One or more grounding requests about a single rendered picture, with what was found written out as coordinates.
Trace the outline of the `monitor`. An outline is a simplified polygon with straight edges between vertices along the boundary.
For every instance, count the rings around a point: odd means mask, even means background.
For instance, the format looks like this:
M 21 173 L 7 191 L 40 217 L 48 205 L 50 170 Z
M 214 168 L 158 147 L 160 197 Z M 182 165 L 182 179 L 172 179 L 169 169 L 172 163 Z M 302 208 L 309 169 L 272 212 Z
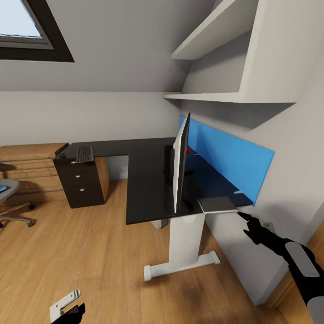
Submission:
M 178 214 L 180 211 L 181 200 L 189 206 L 194 207 L 194 204 L 188 202 L 181 196 L 184 175 L 190 172 L 194 172 L 194 170 L 185 171 L 186 155 L 190 152 L 190 148 L 188 147 L 189 123 L 190 112 L 187 114 L 180 128 L 175 143 L 173 145 L 169 144 L 164 147 L 164 183 L 173 184 L 174 209 L 175 213 Z M 171 149 L 175 150 L 173 180 L 170 180 Z

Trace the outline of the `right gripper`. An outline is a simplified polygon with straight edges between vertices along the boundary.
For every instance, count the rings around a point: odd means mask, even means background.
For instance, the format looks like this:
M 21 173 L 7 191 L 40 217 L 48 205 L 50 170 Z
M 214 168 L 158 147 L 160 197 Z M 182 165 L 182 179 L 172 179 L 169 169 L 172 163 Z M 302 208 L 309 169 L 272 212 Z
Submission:
M 252 217 L 251 215 L 242 212 L 238 212 L 238 215 L 243 217 L 246 221 L 248 221 L 248 231 L 244 230 L 244 233 L 246 233 L 256 245 L 262 243 L 266 246 L 266 240 L 269 235 L 273 234 L 273 232 L 262 227 L 260 225 L 259 219 Z

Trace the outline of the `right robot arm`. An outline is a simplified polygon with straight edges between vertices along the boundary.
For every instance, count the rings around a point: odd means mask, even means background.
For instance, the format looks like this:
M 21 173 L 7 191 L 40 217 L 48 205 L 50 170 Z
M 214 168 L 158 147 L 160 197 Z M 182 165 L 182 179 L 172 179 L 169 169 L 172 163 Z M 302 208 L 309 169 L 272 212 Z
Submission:
M 238 212 L 248 221 L 244 230 L 256 245 L 262 243 L 289 264 L 289 270 L 305 302 L 314 324 L 324 324 L 324 270 L 315 262 L 315 255 L 305 246 L 276 235 L 271 222 L 263 222 L 251 215 Z

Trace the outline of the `keyboard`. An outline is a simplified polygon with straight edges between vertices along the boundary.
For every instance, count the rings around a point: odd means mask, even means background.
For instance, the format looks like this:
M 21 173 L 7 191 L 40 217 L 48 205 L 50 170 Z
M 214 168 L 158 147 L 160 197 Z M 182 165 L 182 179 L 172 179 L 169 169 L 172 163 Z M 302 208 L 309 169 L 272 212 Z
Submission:
M 90 162 L 94 160 L 92 146 L 79 147 L 77 151 L 76 163 Z

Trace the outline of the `swivel chair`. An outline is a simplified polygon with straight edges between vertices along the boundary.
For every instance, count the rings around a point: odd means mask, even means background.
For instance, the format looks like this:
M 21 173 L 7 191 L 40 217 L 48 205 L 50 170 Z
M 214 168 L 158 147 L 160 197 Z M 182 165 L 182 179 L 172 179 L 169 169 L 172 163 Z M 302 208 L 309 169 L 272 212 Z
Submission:
M 4 164 L 0 162 L 0 167 L 3 165 Z M 1 203 L 5 200 L 9 200 L 11 198 L 11 196 L 18 190 L 18 188 L 20 187 L 20 181 L 16 180 L 16 179 L 2 179 L 2 180 L 0 180 L 0 185 L 6 186 L 6 189 L 0 191 L 0 203 Z M 28 227 L 30 227 L 31 225 L 33 225 L 33 222 L 30 220 L 2 216 L 3 214 L 5 214 L 7 212 L 14 211 L 14 210 L 19 209 L 26 205 L 29 206 L 29 209 L 33 209 L 35 207 L 35 205 L 33 205 L 33 204 L 26 203 L 23 205 L 18 205 L 16 207 L 6 209 L 4 211 L 0 211 L 0 219 L 13 220 L 13 221 L 24 221 L 24 222 L 27 222 Z M 2 227 L 3 227 L 3 224 L 0 220 L 0 228 L 2 228 Z

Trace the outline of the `notebook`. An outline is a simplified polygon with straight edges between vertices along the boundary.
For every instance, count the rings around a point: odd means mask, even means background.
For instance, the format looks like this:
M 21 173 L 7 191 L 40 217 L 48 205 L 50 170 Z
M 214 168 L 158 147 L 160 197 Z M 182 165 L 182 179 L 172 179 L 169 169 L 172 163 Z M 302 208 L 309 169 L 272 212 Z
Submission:
M 197 200 L 204 214 L 237 211 L 228 197 L 198 198 Z

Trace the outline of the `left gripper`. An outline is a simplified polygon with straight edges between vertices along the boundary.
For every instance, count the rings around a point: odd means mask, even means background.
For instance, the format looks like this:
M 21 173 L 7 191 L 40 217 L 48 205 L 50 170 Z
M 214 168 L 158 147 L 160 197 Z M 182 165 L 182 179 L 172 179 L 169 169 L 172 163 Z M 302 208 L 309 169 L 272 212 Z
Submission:
M 67 313 L 56 319 L 51 324 L 79 324 L 82 320 L 82 315 L 86 312 L 85 304 L 74 306 Z

